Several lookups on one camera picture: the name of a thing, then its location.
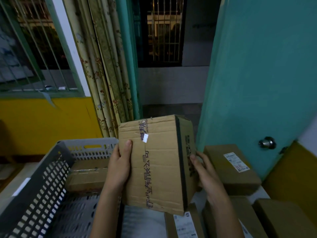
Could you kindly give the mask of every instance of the finger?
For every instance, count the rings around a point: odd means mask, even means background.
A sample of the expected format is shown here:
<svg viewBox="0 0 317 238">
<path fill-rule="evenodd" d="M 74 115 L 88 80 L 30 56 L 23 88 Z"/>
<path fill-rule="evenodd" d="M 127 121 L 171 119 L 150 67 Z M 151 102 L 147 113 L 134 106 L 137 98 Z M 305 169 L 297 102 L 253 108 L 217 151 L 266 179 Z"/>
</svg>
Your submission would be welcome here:
<svg viewBox="0 0 317 238">
<path fill-rule="evenodd" d="M 196 158 L 195 155 L 191 155 L 190 156 L 191 162 L 194 165 L 195 169 L 197 170 L 200 178 L 202 176 L 206 176 L 208 175 L 207 170 L 205 170 L 205 168 L 203 167 L 203 165 L 200 163 L 200 161 Z"/>
<path fill-rule="evenodd" d="M 202 158 L 202 160 L 204 161 L 204 164 L 206 166 L 206 169 L 208 170 L 208 172 L 210 173 L 210 175 L 212 177 L 215 177 L 215 176 L 218 176 L 217 173 L 216 173 L 216 170 L 214 168 L 214 166 L 212 165 L 212 163 L 210 162 L 209 158 L 207 155 L 205 155 L 204 153 L 202 152 L 199 152 L 197 151 L 196 154 Z"/>
<path fill-rule="evenodd" d="M 121 158 L 123 158 L 125 160 L 129 160 L 130 159 L 130 155 L 131 155 L 131 151 L 132 151 L 132 141 L 131 140 L 127 140 L 125 145 L 124 145 Z"/>
<path fill-rule="evenodd" d="M 113 159 L 118 159 L 120 158 L 120 153 L 119 153 L 119 144 L 116 144 L 113 151 L 112 151 L 112 155 L 110 156 L 110 158 Z"/>
</svg>

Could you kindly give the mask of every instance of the window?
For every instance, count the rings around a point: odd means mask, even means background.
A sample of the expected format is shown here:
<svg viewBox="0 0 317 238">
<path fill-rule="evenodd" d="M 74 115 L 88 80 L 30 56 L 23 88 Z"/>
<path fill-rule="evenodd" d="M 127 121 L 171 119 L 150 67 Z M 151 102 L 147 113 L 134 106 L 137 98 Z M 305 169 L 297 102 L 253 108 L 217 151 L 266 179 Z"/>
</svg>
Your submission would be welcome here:
<svg viewBox="0 0 317 238">
<path fill-rule="evenodd" d="M 45 0 L 0 0 L 0 97 L 81 96 L 79 86 Z"/>
<path fill-rule="evenodd" d="M 137 45 L 139 67 L 181 66 L 185 0 L 133 0 L 133 5 L 137 12 L 134 17 L 141 19 L 142 45 Z"/>
</svg>

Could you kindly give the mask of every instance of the door knob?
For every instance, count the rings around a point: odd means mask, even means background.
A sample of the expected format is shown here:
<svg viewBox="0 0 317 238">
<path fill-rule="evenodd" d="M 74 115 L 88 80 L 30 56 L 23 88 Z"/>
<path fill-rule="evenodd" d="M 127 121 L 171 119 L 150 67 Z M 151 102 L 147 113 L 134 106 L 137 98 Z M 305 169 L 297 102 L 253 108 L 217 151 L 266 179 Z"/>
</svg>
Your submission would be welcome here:
<svg viewBox="0 0 317 238">
<path fill-rule="evenodd" d="M 269 136 L 260 140 L 258 144 L 261 148 L 268 148 L 268 149 L 275 149 L 276 148 L 275 140 Z"/>
</svg>

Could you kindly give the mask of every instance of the plastic crate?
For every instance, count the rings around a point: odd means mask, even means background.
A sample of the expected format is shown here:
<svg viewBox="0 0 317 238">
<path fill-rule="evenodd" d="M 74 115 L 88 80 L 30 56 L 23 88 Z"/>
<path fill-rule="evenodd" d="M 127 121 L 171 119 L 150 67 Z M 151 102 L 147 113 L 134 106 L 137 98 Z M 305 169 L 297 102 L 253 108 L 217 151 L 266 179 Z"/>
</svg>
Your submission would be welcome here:
<svg viewBox="0 0 317 238">
<path fill-rule="evenodd" d="M 0 237 L 89 237 L 99 195 L 64 189 L 76 160 L 107 159 L 116 138 L 58 141 L 0 209 Z"/>
</svg>

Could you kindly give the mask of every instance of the hand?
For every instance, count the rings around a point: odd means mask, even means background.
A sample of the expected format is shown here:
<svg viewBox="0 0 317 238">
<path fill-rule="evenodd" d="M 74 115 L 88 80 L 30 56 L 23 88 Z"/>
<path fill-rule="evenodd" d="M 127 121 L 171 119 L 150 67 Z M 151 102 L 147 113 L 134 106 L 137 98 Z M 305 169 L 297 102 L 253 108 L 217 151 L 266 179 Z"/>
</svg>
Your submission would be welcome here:
<svg viewBox="0 0 317 238">
<path fill-rule="evenodd" d="M 110 192 L 121 193 L 123 185 L 128 179 L 130 172 L 130 155 L 132 150 L 132 141 L 125 143 L 121 156 L 119 144 L 116 144 L 108 165 L 108 173 L 104 188 Z"/>
<path fill-rule="evenodd" d="M 190 156 L 191 162 L 199 174 L 199 186 L 204 188 L 207 193 L 207 200 L 212 206 L 214 206 L 216 203 L 226 200 L 229 197 L 208 156 L 199 151 L 197 151 L 196 154 L 202 158 L 206 167 L 204 168 L 203 164 L 196 158 L 195 155 Z"/>
</svg>

